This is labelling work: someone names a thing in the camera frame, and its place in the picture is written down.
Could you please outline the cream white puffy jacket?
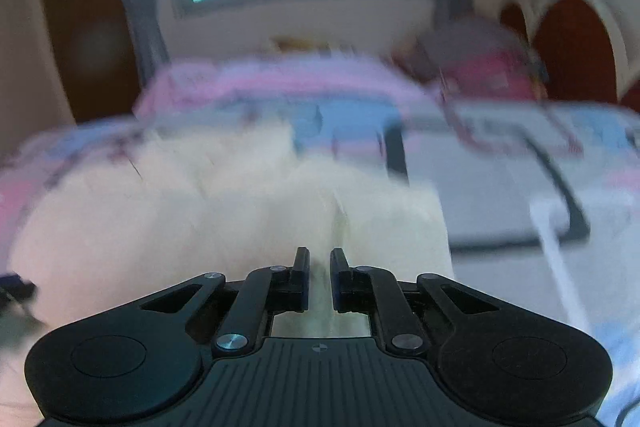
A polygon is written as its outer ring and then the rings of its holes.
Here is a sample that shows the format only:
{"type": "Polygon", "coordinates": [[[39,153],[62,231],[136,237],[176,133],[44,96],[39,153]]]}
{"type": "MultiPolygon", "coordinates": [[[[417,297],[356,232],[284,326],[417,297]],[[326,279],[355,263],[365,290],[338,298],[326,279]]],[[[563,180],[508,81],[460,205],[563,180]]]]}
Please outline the cream white puffy jacket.
{"type": "Polygon", "coordinates": [[[333,309],[334,248],[402,281],[452,272],[431,185],[297,154],[286,124],[151,132],[123,158],[85,162],[32,206],[11,245],[12,270],[37,295],[1,322],[2,424],[40,420],[23,366],[43,334],[206,272],[241,280],[300,247],[311,257],[309,309],[278,317],[279,336],[369,332],[362,315],[333,309]]]}

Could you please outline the red heart headboard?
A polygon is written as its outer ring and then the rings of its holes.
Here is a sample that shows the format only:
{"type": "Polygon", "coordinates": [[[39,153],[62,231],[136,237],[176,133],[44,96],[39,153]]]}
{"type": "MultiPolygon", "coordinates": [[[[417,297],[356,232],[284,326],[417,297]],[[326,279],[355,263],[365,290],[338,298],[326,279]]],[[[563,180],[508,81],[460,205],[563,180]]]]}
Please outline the red heart headboard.
{"type": "Polygon", "coordinates": [[[620,25],[602,0],[506,0],[499,12],[541,59],[552,101],[597,102],[638,112],[639,74],[628,65],[620,25]]]}

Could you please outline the patterned bed sheet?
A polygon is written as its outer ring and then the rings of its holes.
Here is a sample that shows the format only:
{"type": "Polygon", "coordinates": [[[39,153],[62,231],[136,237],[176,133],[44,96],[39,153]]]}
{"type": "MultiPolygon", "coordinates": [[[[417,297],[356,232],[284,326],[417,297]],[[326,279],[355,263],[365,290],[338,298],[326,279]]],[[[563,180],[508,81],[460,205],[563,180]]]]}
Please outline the patterned bed sheet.
{"type": "Polygon", "coordinates": [[[1,169],[1,269],[32,206],[85,162],[151,133],[286,124],[297,154],[434,188],[453,277],[593,335],[613,384],[599,418],[639,421],[639,118],[593,104],[236,98],[40,134],[1,169]]]}

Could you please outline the brown wooden door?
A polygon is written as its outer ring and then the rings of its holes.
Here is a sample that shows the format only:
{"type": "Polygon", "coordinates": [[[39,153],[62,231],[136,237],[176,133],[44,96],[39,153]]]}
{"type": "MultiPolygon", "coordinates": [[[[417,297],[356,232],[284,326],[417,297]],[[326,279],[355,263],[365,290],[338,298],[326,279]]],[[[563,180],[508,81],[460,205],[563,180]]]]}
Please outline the brown wooden door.
{"type": "Polygon", "coordinates": [[[56,69],[77,122],[131,112],[139,75],[122,0],[42,0],[56,69]]]}

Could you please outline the pink blanket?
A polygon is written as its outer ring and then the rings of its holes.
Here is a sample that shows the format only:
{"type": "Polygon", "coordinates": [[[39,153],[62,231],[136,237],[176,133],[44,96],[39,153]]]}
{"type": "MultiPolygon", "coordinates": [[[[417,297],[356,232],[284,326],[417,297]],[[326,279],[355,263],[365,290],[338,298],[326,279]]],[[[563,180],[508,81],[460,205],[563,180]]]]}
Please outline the pink blanket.
{"type": "Polygon", "coordinates": [[[394,104],[431,101],[430,91],[399,69],[367,55],[313,53],[262,55],[213,62],[170,63],[143,89],[139,119],[222,103],[236,98],[356,96],[394,104]]]}

